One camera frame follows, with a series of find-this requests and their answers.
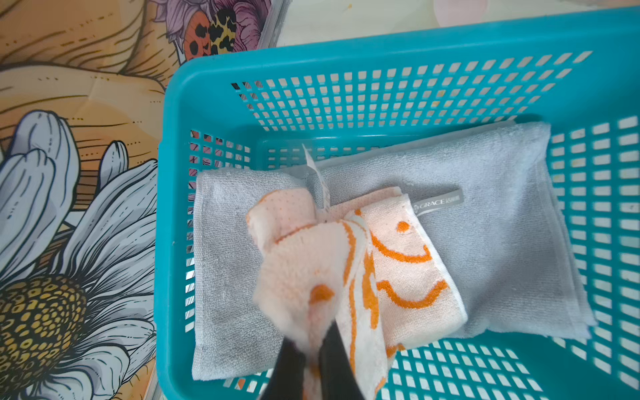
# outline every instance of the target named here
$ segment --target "pink and orange towel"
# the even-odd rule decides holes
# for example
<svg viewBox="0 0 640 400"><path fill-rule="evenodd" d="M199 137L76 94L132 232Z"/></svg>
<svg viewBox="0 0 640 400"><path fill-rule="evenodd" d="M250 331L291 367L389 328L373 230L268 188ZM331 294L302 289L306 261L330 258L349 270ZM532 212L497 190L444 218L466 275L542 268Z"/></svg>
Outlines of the pink and orange towel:
<svg viewBox="0 0 640 400"><path fill-rule="evenodd" d="M399 188L317 215L306 189L275 191L246 216L263 255L254 301L310 360L305 395L321 397L317 354L336 320L363 396L375 398L396 351L467 320L460 294Z"/></svg>

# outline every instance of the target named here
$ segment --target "folded gray towel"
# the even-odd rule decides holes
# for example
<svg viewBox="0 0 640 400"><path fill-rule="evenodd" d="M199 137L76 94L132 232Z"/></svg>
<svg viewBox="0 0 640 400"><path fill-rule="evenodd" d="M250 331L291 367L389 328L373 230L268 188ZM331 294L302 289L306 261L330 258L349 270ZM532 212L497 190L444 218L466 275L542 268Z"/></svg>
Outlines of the folded gray towel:
<svg viewBox="0 0 640 400"><path fill-rule="evenodd" d="M595 320L547 170L549 138L548 124L502 125L316 166L332 204L388 186L412 202L462 189L461 205L419 217L469 316L453 337L491 330L585 338ZM319 198L315 174L307 184Z"/></svg>
<svg viewBox="0 0 640 400"><path fill-rule="evenodd" d="M545 163L549 136L547 124L494 124L316 165L332 205L389 186L414 202L463 190L463 204L419 217L468 312L454 337L485 330L589 337L595 320ZM252 304L261 257L244 217L270 191L305 183L321 199L306 166L198 176L194 379L240 376L275 362L281 336Z"/></svg>
<svg viewBox="0 0 640 400"><path fill-rule="evenodd" d="M198 175L193 379L243 376L275 363L282 335L252 301L262 256L245 216L264 195L301 186L304 182L280 172L224 168Z"/></svg>

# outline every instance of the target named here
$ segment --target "flower center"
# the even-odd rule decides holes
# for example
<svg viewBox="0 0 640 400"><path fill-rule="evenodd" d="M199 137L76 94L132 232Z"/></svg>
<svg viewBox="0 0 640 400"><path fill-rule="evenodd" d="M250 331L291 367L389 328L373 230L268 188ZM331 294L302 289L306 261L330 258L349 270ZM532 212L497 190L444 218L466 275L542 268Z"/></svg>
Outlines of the flower center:
<svg viewBox="0 0 640 400"><path fill-rule="evenodd" d="M81 333L86 296L67 276L34 276L0 291L0 398L34 384Z"/></svg>

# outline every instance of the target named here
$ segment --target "laundry basket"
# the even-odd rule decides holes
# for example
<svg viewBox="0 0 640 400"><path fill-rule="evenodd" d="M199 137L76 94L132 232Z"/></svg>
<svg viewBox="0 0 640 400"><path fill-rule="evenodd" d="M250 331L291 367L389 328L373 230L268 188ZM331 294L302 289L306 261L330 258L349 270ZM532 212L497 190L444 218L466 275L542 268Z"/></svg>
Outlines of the laundry basket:
<svg viewBox="0 0 640 400"><path fill-rule="evenodd" d="M640 8L190 61L168 88L159 150L164 393L255 399L271 375L191 377L199 171L277 170L304 162L302 144L320 160L515 119L552 124L548 167L598 319L593 338L443 339L398 354L378 399L640 399L639 115Z"/></svg>

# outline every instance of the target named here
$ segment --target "white tag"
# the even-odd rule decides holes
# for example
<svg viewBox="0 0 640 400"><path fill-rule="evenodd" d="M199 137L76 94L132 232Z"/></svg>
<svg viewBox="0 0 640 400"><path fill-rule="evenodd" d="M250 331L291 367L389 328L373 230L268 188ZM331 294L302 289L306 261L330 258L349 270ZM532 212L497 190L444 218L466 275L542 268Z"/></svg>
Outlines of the white tag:
<svg viewBox="0 0 640 400"><path fill-rule="evenodd" d="M311 155L309 154L309 151L307 150L307 148L304 145L302 145L302 149L304 149L305 151L305 158L307 158L307 166L312 170L314 170L318 175L318 180L320 181L320 185L322 186L323 211L325 214L329 214L329 207L331 207L331 196L329 195L329 187L326 185L326 182L324 181L324 178L320 173L320 171L318 171L316 167L316 163L314 162L314 159L311 158Z"/></svg>
<svg viewBox="0 0 640 400"><path fill-rule="evenodd" d="M415 215L420 216L427 212L436 211L456 204L462 204L464 200L465 199L462 196L462 189L458 189L444 195L415 202L411 204L411 206L413 207Z"/></svg>

